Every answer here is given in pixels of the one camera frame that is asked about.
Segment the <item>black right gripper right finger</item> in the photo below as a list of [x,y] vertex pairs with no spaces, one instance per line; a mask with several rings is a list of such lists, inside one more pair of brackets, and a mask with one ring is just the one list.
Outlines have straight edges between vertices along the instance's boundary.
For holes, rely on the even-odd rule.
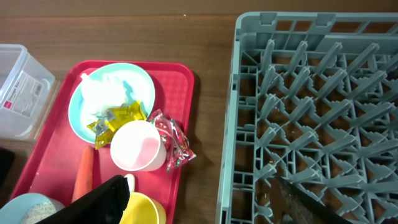
[[351,224],[279,176],[271,179],[269,200],[277,224]]

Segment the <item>white tissue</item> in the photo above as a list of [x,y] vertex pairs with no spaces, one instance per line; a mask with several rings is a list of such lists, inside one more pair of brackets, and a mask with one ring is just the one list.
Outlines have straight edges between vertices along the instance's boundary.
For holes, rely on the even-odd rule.
[[86,73],[81,75],[81,95],[83,111],[92,116],[102,116],[106,109],[118,107],[128,102],[123,82],[110,74],[95,80]]

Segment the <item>yellow snack wrapper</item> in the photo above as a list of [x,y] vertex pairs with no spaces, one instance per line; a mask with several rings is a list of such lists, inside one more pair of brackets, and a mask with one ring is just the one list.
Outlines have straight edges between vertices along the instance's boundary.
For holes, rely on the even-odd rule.
[[109,144],[116,131],[128,122],[145,121],[147,119],[143,110],[143,103],[140,101],[135,101],[130,105],[109,108],[105,112],[105,116],[86,126],[95,134],[95,149]]

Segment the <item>white rice pile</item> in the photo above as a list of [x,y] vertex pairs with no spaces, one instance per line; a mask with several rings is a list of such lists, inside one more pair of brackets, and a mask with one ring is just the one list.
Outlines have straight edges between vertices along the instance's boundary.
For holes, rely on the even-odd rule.
[[55,206],[50,202],[40,203],[30,208],[20,224],[35,224],[56,213]]

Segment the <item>pink plastic cup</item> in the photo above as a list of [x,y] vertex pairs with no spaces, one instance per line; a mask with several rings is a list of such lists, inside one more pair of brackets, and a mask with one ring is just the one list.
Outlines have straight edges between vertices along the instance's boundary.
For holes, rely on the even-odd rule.
[[167,151],[154,124],[131,121],[116,131],[110,154],[120,169],[135,172],[161,168]]

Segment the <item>light blue plate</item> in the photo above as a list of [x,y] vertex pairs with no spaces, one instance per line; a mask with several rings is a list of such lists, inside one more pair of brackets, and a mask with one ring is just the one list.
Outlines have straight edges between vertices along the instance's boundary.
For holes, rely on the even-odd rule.
[[[150,75],[141,67],[131,63],[111,63],[98,68],[84,68],[78,72],[78,81],[83,74],[93,82],[110,81],[123,87],[126,103],[140,101],[146,114],[149,114],[155,102],[155,86]],[[84,100],[84,86],[80,83],[72,94],[68,117],[73,132],[88,143],[95,142],[95,133],[87,126],[99,118],[99,114],[90,114],[89,105]]]

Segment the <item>orange carrot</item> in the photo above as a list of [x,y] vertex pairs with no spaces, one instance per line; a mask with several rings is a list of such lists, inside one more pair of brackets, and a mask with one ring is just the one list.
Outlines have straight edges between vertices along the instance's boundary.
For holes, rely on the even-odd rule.
[[86,146],[83,149],[76,175],[72,202],[78,200],[92,190],[94,151],[95,150],[91,146]]

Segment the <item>light blue bowl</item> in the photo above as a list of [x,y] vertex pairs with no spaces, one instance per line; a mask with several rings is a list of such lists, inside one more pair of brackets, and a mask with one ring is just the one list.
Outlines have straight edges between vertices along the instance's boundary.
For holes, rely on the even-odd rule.
[[50,202],[52,203],[57,212],[65,208],[65,206],[52,198],[46,197],[38,193],[22,194],[10,202],[5,204],[1,209],[1,223],[20,223],[27,213],[27,211],[34,205]]

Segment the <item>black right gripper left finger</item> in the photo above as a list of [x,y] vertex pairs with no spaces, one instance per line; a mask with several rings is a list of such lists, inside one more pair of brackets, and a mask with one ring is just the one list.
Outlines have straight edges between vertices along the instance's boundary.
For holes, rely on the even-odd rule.
[[127,178],[115,175],[38,224],[119,224],[129,198]]

